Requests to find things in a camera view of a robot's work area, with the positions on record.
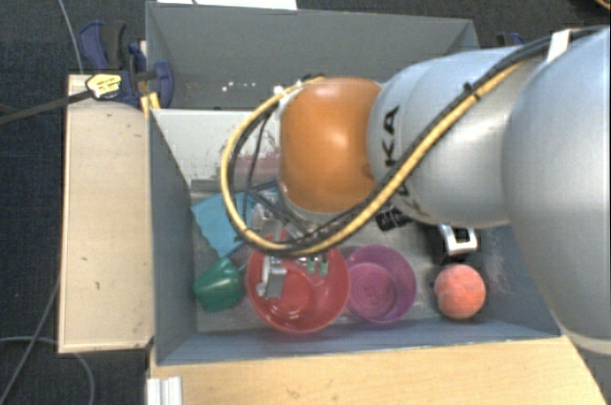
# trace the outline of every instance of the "red bowl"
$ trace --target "red bowl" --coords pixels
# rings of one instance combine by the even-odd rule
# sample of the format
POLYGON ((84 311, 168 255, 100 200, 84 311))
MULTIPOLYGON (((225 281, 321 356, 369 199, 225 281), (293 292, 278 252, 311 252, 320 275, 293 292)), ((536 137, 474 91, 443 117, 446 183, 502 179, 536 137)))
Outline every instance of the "red bowl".
POLYGON ((261 281, 263 254, 254 251, 246 269, 246 292, 255 311, 276 330, 288 333, 310 333, 335 320, 344 310, 349 294, 348 267, 337 249, 327 253, 328 274, 306 268, 292 260, 284 260, 286 268, 280 298, 264 299, 257 294, 261 281))

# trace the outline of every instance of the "orange robot gripper ball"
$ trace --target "orange robot gripper ball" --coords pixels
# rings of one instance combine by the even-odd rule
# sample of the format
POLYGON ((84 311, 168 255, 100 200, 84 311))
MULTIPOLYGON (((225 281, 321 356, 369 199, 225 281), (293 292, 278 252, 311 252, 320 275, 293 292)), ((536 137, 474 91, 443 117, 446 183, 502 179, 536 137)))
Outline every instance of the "orange robot gripper ball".
POLYGON ((367 126, 380 90, 368 79, 335 77, 307 86, 286 105, 280 187, 294 205, 317 214, 337 213, 374 188, 367 126))

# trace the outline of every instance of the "blue clamp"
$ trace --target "blue clamp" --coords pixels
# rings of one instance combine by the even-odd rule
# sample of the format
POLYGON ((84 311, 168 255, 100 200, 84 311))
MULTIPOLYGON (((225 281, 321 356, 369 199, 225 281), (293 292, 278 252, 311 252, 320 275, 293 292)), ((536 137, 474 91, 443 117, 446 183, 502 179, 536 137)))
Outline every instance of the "blue clamp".
POLYGON ((140 98, 157 93, 161 108, 168 108, 174 95, 174 78, 170 64, 156 62, 152 71, 147 71, 146 57, 138 43, 129 46, 129 65, 126 69, 122 40, 125 24, 113 22, 104 24, 96 20, 86 25, 78 34, 78 48, 93 65, 97 73, 113 71, 121 76, 121 94, 113 97, 129 106, 139 108, 140 98))

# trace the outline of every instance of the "cardboard box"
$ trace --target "cardboard box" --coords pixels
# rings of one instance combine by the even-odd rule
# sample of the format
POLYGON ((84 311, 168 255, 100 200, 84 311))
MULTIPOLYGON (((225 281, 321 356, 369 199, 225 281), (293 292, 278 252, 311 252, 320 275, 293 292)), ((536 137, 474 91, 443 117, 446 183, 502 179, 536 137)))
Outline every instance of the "cardboard box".
POLYGON ((231 128, 268 98, 273 86, 317 72, 384 81, 412 63, 477 47, 466 20, 330 11, 260 11, 147 6, 149 60, 170 61, 172 110, 157 110, 149 128, 155 288, 155 346, 161 366, 336 352, 383 351, 558 336, 509 227, 481 232, 475 258, 488 302, 467 323, 436 311, 427 231, 411 224, 388 234, 370 225, 343 250, 383 243, 402 251, 417 275, 416 303, 390 326, 343 314, 305 336, 267 328, 244 301, 205 313, 191 286, 214 262, 190 212, 212 194, 222 145, 231 128))

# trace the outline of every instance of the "orange ball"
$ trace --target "orange ball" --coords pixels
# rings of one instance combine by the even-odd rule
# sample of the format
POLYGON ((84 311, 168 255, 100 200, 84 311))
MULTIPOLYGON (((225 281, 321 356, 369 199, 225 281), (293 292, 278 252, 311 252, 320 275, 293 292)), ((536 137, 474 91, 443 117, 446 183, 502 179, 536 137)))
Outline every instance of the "orange ball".
POLYGON ((435 279, 437 305, 447 317, 463 320, 478 313, 486 301, 486 285, 470 266, 455 265, 442 270, 435 279))
POLYGON ((352 208, 375 187, 369 168, 369 112, 381 87, 334 77, 306 87, 286 106, 280 132, 280 187, 303 210, 352 208))

